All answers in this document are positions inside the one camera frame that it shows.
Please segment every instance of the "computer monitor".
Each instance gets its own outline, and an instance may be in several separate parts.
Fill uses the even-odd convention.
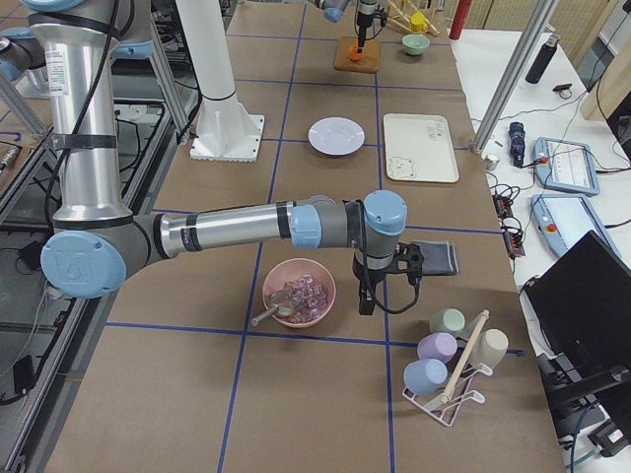
[[[585,234],[525,290],[550,348],[581,377],[631,369],[631,270],[596,233]],[[595,396],[631,439],[631,383]]]

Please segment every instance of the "white table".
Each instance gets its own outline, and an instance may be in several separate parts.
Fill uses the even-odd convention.
[[[462,32],[460,40],[452,41],[452,48],[456,56],[457,69],[466,93],[469,114],[474,119],[481,119],[493,97],[497,84],[504,73],[513,49],[520,37],[519,32],[491,32],[466,30]],[[549,34],[541,37],[543,44]],[[573,95],[568,100],[561,99],[552,92],[552,88],[559,84],[573,84]],[[573,101],[585,91],[578,74],[572,67],[567,56],[559,48],[552,58],[550,65],[536,85],[520,79],[502,116],[514,115],[523,110],[550,109],[558,105]],[[587,95],[579,101],[567,104],[555,111],[537,111],[521,114],[518,117],[501,120],[493,132],[489,144],[482,156],[494,154],[500,158],[500,163],[493,171],[499,182],[519,187],[532,185],[532,169],[518,169],[512,165],[509,156],[508,130],[512,121],[524,124],[526,131],[525,163],[532,159],[534,142],[540,136],[549,138],[564,138],[568,141],[587,143],[598,161],[606,168],[627,168],[626,159],[616,156],[615,152],[624,157],[624,153],[607,124],[604,121],[586,121],[578,108]],[[474,120],[477,129],[479,121]],[[599,174],[600,194],[590,199],[602,222],[606,225],[617,224],[631,218],[631,171],[617,174]],[[489,183],[495,179],[489,176]],[[530,197],[543,191],[543,186],[535,180],[534,186],[523,190],[513,206],[513,213],[525,227],[530,219]],[[546,193],[555,191],[545,189]],[[609,230],[624,262],[631,266],[631,224]],[[556,256],[548,248],[543,236],[531,221],[526,230],[526,256],[516,260],[515,282],[520,287],[528,278],[543,274],[554,262]],[[532,308],[527,298],[522,297],[526,321],[530,330],[532,344],[537,354],[546,352],[537,333],[538,324],[535,321]],[[576,458],[587,452],[591,443],[587,437],[581,435],[577,443]],[[603,458],[597,455],[588,462],[575,468],[578,472],[611,472],[619,473],[631,471],[631,447],[622,450],[613,458]]]

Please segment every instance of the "plate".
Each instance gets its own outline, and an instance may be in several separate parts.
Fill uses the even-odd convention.
[[[343,156],[359,150],[364,144],[364,130],[348,118],[331,116],[314,123],[309,142],[321,153]]]

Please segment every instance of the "white tray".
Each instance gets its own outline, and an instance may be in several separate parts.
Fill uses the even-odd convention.
[[[457,182],[456,154],[443,116],[388,113],[384,134],[390,179]]]

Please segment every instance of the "wooden cutting board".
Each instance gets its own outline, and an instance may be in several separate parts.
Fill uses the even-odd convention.
[[[378,39],[366,41],[362,54],[364,57],[359,61],[351,61],[348,54],[353,45],[357,44],[357,37],[343,36],[337,41],[337,51],[333,68],[338,71],[363,72],[366,74],[376,74],[379,71],[379,52],[381,43]]]

